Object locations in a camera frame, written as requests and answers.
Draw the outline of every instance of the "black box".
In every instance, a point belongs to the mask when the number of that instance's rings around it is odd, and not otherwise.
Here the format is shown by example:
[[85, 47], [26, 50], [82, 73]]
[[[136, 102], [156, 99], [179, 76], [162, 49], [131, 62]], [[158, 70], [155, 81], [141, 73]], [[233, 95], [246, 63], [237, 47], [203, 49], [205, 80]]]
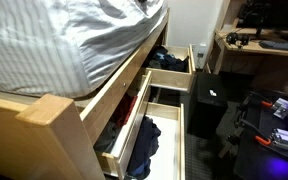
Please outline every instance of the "black box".
[[191, 97], [188, 133], [210, 139], [227, 110], [225, 90], [220, 76], [199, 73], [193, 91], [195, 93], [193, 92]]

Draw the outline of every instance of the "mattress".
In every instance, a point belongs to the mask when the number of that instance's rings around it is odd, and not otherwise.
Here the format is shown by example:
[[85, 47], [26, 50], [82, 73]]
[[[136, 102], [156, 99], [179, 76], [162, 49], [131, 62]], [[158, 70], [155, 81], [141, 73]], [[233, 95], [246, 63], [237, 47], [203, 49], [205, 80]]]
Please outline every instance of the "mattress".
[[166, 0], [0, 0], [0, 91], [85, 96], [149, 36], [166, 9]]

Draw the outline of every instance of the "open drawer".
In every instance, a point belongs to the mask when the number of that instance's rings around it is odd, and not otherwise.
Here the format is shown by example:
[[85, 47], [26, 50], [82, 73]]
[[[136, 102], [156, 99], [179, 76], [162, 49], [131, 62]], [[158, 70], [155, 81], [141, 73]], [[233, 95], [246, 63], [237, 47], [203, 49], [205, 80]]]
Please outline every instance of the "open drawer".
[[162, 131], [158, 138], [159, 149], [151, 157], [151, 173], [147, 179], [185, 179], [183, 105], [173, 107], [149, 103], [151, 77], [151, 72], [148, 72], [143, 81], [137, 81], [141, 88], [127, 124], [119, 133], [113, 149], [97, 152], [97, 158], [105, 174], [124, 179], [142, 119], [146, 115]]
[[160, 88], [190, 92], [195, 74], [194, 54], [192, 45], [189, 48], [164, 46], [168, 54], [184, 60], [189, 56], [186, 72], [168, 71], [162, 69], [145, 68], [145, 74], [152, 71], [151, 85]]

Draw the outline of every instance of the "white wall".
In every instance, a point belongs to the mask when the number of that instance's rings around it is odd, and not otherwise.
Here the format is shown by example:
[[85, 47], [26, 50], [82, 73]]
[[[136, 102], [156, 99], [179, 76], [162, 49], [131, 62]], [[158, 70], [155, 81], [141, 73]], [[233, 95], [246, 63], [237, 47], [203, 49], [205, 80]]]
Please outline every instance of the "white wall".
[[194, 58], [196, 66], [203, 67], [207, 51], [198, 61], [200, 43], [206, 43], [209, 50], [214, 27], [223, 0], [168, 0], [171, 9], [167, 44], [188, 47], [196, 44]]

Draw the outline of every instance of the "white bed sheet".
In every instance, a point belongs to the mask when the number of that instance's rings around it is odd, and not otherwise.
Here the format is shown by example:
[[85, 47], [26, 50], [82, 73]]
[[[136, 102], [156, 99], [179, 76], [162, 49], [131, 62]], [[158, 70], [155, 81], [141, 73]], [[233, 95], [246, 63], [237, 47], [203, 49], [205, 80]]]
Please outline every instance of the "white bed sheet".
[[166, 9], [166, 0], [0, 0], [0, 91], [85, 96]]

